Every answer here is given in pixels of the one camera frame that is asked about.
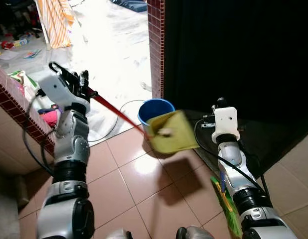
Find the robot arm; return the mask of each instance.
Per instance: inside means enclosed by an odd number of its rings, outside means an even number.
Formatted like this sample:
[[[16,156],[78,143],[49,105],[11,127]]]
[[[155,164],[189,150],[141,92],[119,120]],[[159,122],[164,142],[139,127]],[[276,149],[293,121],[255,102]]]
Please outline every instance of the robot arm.
[[[46,95],[62,109],[56,129],[53,182],[37,222],[38,239],[89,239],[94,213],[85,180],[90,155],[85,114],[90,110],[88,73],[71,74],[56,63],[56,75],[39,82]]]
[[[240,135],[237,131],[236,109],[217,108],[214,116],[215,132],[212,140],[218,145],[218,155],[256,182],[246,166],[246,156],[237,143]],[[226,163],[218,160],[218,166],[240,215],[244,239],[296,239],[292,230],[273,209],[263,190],[259,190],[249,179]]]

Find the tiled floor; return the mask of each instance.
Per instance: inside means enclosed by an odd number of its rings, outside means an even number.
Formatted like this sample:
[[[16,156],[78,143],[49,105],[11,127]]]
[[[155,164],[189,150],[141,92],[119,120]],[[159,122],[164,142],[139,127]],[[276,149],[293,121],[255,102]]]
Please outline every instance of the tiled floor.
[[[125,228],[135,239],[173,239],[179,227],[196,225],[216,239],[229,239],[226,219],[209,177],[192,150],[155,154],[130,129],[91,148],[87,168],[95,212],[94,239]],[[26,177],[30,203],[19,213],[21,238],[35,238],[35,223],[51,179],[42,171]]]

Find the black cable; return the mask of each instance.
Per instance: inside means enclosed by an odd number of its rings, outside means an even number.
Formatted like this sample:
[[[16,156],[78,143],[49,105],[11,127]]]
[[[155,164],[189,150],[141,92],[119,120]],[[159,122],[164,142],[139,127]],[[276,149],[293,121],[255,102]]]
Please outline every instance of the black cable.
[[[80,3],[78,4],[74,4],[74,5],[70,5],[71,7],[75,7],[75,6],[78,6],[78,5],[81,5],[85,0],[82,0]]]
[[[24,127],[23,127],[23,131],[22,131],[22,139],[23,139],[23,143],[26,147],[26,149],[28,150],[28,152],[30,153],[30,155],[32,156],[32,158],[45,170],[47,171],[51,176],[53,176],[53,172],[51,171],[51,169],[47,168],[44,164],[42,164],[38,158],[34,155],[33,151],[31,150],[28,141],[26,139],[26,128],[28,127],[28,123],[29,123],[29,118],[30,118],[30,109],[32,107],[33,102],[35,101],[35,99],[37,98],[38,95],[36,95],[35,97],[33,97],[29,103],[28,109],[26,111],[26,117],[25,117],[25,122],[24,122]]]
[[[243,175],[246,179],[248,179],[252,184],[255,185],[255,187],[260,190],[261,192],[263,192],[264,194],[266,194],[264,192],[264,190],[262,189],[261,186],[258,185],[257,182],[255,182],[251,177],[249,177],[246,173],[244,173],[242,170],[240,170],[239,168],[237,168],[234,164],[228,162],[226,159],[222,158],[221,156],[218,156],[217,154],[211,152],[210,150],[208,150],[207,148],[205,148],[198,140],[197,138],[197,134],[196,134],[196,128],[199,122],[201,122],[202,120],[199,120],[196,122],[195,127],[194,127],[194,135],[195,135],[195,139],[198,143],[198,145],[204,149],[207,153],[209,153],[210,155],[214,156],[215,158],[218,158],[220,161],[224,162],[225,164],[227,164],[228,166],[232,167],[233,169],[235,169],[237,172],[239,172],[241,175]]]
[[[119,111],[121,112],[122,108],[123,108],[124,106],[126,106],[128,103],[135,102],[135,101],[143,101],[143,102],[144,102],[144,100],[132,100],[132,101],[128,101],[128,102],[126,102],[124,105],[121,106],[121,108],[120,108]],[[119,120],[119,116],[116,117],[116,121],[115,121],[114,125],[112,126],[112,128],[110,129],[110,131],[109,131],[105,136],[103,136],[102,138],[96,139],[96,140],[88,140],[88,142],[97,142],[97,141],[100,141],[100,140],[104,139],[106,136],[108,136],[108,135],[114,130],[116,124],[118,123],[118,120]]]
[[[52,134],[53,132],[55,132],[55,128],[53,130],[51,130],[49,133],[47,133],[45,136],[44,136],[44,139],[41,141],[41,144],[40,144],[40,148],[41,148],[41,157],[42,157],[42,161],[44,163],[44,165],[49,168],[50,170],[52,170],[50,168],[50,165],[48,164],[48,161],[46,160],[46,157],[45,157],[45,152],[44,152],[44,145],[45,145],[45,141],[46,139],[49,137],[50,134]]]
[[[243,144],[242,144],[241,141],[238,141],[238,145],[239,145],[239,147],[241,148],[241,150],[243,151],[243,153],[244,153],[246,156],[256,158],[256,161],[257,161],[257,164],[258,164],[258,168],[260,169],[261,166],[260,166],[260,160],[259,160],[258,156],[255,155],[255,154],[250,154],[250,153],[248,153],[247,150],[246,150],[246,148],[243,146]],[[265,180],[264,174],[261,174],[261,175],[260,175],[260,179],[261,179],[261,181],[262,181],[262,185],[263,185],[263,187],[264,187],[264,189],[265,189],[266,195],[267,195],[269,201],[271,202],[270,194],[269,194],[269,190],[268,190],[268,187],[267,187],[267,184],[266,184],[266,180]]]

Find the green broom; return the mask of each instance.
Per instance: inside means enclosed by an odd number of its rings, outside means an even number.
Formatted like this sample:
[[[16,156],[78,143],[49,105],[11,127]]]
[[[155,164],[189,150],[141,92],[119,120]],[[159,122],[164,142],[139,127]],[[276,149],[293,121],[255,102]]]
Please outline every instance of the green broom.
[[[231,197],[229,196],[227,189],[225,193],[222,193],[217,179],[214,177],[210,177],[210,181],[212,182],[212,185],[218,197],[219,203],[224,210],[225,217],[227,219],[228,228],[230,229],[234,237],[241,238],[242,231],[240,229],[241,226],[240,226],[239,220],[237,219],[237,209]]]

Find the beige floor tile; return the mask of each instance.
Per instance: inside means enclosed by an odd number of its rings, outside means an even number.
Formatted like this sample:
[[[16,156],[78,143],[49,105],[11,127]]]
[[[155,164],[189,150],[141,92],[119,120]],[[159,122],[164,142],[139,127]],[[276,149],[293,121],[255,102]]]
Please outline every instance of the beige floor tile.
[[[277,205],[273,204],[273,207],[274,207],[275,211],[278,213],[278,216],[281,217],[281,216],[284,215],[284,213],[279,209],[279,207]]]
[[[35,210],[41,209],[47,190],[52,183],[52,177],[43,169],[39,169],[25,175],[24,179],[29,198],[34,198]]]
[[[308,187],[308,135],[279,162]]]
[[[110,138],[107,143],[119,167],[151,151],[143,135],[135,128]]]
[[[174,184],[137,205],[152,239],[175,238],[179,227],[201,226]]]
[[[19,219],[36,211],[34,197],[32,197],[27,205],[19,210]]]
[[[94,181],[117,168],[107,143],[104,141],[90,148],[86,182]]]
[[[305,238],[308,238],[308,206],[292,212],[285,217],[292,222]]]
[[[184,150],[172,156],[157,154],[161,164],[173,181],[204,164],[194,150]]]
[[[308,187],[280,163],[272,166],[265,178],[271,200],[283,215],[308,205]]]
[[[296,228],[295,225],[286,216],[282,216],[282,219],[285,221],[288,227],[290,227],[290,229],[294,232],[297,239],[306,239],[305,236],[302,234],[302,232],[300,232],[299,229]]]
[[[102,226],[134,206],[132,197],[118,170],[89,184],[94,208],[95,228]]]
[[[215,175],[203,165],[175,183],[201,224],[222,211],[210,181],[211,176]]]
[[[172,183],[152,152],[124,165],[120,171],[136,204]]]
[[[130,231],[135,239],[149,239],[149,233],[139,215],[136,207],[133,207],[117,218],[109,221],[94,232],[94,239],[105,239],[110,233],[119,228]]]
[[[213,235],[215,239],[231,239],[227,221],[224,213],[218,214],[204,225],[204,228]]]
[[[20,238],[21,239],[36,239],[36,213],[31,213],[28,216],[19,220],[20,222]]]

